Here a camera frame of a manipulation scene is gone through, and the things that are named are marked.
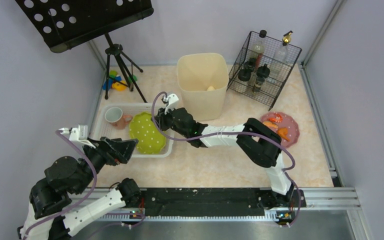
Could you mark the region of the small spice jar black lid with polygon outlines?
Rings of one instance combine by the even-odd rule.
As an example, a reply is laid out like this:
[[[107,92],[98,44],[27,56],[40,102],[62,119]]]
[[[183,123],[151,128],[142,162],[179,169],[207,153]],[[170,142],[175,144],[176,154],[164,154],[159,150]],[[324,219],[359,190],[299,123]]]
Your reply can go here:
[[[258,77],[258,76],[255,78],[254,85],[252,88],[253,93],[258,93],[261,90],[265,82],[265,79],[266,79],[265,77]]]

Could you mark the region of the black wire rack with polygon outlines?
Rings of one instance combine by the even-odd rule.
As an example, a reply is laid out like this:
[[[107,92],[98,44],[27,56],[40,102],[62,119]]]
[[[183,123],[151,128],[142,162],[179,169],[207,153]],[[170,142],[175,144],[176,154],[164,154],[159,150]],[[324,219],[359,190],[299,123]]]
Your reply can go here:
[[[229,72],[228,88],[273,109],[302,52],[291,44],[292,34],[276,39],[264,29],[250,31]]]

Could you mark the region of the pink floral mug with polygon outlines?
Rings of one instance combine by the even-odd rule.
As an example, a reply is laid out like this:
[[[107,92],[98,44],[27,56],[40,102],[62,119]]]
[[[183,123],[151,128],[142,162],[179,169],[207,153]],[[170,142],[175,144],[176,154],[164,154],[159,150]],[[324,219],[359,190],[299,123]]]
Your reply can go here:
[[[115,129],[123,130],[132,121],[133,116],[124,114],[121,108],[114,106],[104,113],[104,118]]]

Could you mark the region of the spice jar round black lid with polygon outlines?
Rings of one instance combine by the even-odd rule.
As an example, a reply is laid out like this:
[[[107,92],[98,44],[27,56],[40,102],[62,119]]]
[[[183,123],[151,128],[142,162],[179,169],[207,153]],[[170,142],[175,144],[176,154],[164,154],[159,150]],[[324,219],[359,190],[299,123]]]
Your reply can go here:
[[[270,69],[269,69],[268,65],[264,64],[262,66],[259,66],[256,70],[256,76],[268,78],[270,76]]]

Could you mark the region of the green dotted plate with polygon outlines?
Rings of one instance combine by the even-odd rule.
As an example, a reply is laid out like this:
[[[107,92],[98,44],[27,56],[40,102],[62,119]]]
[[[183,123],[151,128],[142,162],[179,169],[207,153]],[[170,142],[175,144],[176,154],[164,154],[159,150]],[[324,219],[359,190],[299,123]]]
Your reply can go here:
[[[166,138],[157,130],[149,112],[141,112],[129,123],[129,136],[137,139],[136,149],[143,155],[159,154],[166,145]]]

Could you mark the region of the cream plastic waste bin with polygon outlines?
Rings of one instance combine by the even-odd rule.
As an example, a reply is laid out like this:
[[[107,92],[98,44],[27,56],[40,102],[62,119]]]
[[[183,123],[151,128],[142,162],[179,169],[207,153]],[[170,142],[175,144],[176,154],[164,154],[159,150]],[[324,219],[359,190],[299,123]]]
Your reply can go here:
[[[177,82],[183,106],[197,121],[210,121],[222,114],[229,71],[219,53],[184,55],[177,61]],[[209,86],[215,90],[207,91]]]

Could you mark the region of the spice jar labelled black lid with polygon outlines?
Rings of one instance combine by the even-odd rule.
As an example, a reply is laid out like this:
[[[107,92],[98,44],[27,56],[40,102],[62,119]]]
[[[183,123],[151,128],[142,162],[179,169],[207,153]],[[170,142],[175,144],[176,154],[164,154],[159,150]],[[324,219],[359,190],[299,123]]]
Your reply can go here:
[[[247,72],[254,72],[256,68],[256,61],[257,59],[254,57],[251,57],[243,64],[243,70]]]

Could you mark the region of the white plastic basket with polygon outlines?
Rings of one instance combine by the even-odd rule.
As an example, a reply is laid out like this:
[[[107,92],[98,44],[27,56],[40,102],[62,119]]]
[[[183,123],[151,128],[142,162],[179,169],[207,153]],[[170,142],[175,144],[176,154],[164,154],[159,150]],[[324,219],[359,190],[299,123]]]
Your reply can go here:
[[[121,138],[123,140],[131,139],[129,135],[129,124],[125,129],[115,129],[105,120],[105,112],[111,107],[119,107],[125,115],[132,115],[133,117],[142,112],[152,113],[151,103],[111,103],[103,105],[99,108],[96,115],[93,128],[91,130],[90,138],[98,140],[101,137],[108,137],[110,139]],[[174,141],[166,138],[165,147],[159,154],[141,154],[135,148],[132,158],[165,158],[172,152]]]

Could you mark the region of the dark sauce bottle black cap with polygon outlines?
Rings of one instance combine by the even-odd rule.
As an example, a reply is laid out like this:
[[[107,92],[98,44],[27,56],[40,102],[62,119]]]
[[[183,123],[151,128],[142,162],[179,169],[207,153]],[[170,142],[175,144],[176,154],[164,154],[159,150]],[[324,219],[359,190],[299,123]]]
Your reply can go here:
[[[251,62],[254,63],[254,69],[256,70],[260,66],[261,59],[265,52],[265,38],[267,36],[266,30],[261,30],[258,35],[258,39],[255,41],[251,48]]]

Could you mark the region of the pink dotted plate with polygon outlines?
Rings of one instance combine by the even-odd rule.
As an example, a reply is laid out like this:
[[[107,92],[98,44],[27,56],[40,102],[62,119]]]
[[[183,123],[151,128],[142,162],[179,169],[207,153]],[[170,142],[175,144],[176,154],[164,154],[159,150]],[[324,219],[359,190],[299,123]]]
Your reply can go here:
[[[268,121],[268,118],[271,118],[275,113],[279,113],[283,117],[283,121],[281,123],[276,123],[278,125],[278,128],[288,128],[288,135],[289,135],[290,141],[285,141],[284,139],[281,138],[281,145],[285,148],[289,148],[298,142],[298,139],[300,137],[299,125],[290,115],[285,114],[283,112],[279,112],[279,111],[268,112],[264,114],[260,118],[260,121],[262,123],[264,121]],[[274,129],[270,129],[270,130],[272,130],[274,133],[277,134],[277,130],[274,130]]]

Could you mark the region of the clear bottle gold pump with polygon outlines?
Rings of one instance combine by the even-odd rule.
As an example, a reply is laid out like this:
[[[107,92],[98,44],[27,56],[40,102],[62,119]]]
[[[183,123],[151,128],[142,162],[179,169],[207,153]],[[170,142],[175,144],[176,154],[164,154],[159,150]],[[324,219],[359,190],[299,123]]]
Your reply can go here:
[[[270,64],[270,75],[267,80],[271,84],[275,84],[277,81],[283,81],[284,69],[286,68],[286,60],[289,54],[288,45],[291,41],[292,30],[283,35],[282,44],[276,50],[273,59]]]

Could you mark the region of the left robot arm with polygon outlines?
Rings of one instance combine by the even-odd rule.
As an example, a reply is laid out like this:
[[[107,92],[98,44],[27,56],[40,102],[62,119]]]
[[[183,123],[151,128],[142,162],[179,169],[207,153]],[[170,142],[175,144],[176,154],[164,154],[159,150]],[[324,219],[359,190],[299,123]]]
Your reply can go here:
[[[142,193],[132,178],[125,178],[114,189],[92,203],[70,211],[69,195],[79,195],[105,166],[127,164],[137,139],[101,137],[82,147],[82,157],[58,158],[45,171],[29,194],[29,209],[23,226],[17,228],[21,240],[69,240],[90,223],[120,208],[135,208]]]

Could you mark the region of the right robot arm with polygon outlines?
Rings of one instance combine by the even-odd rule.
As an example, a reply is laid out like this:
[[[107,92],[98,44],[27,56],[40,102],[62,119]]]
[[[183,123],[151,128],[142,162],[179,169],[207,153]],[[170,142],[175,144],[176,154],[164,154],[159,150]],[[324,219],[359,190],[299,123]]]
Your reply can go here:
[[[270,180],[273,198],[277,202],[290,201],[294,184],[285,172],[282,154],[288,151],[282,146],[282,138],[255,118],[234,126],[211,126],[195,121],[185,108],[166,110],[160,108],[152,116],[160,132],[172,130],[195,148],[240,148],[256,165],[264,168]]]

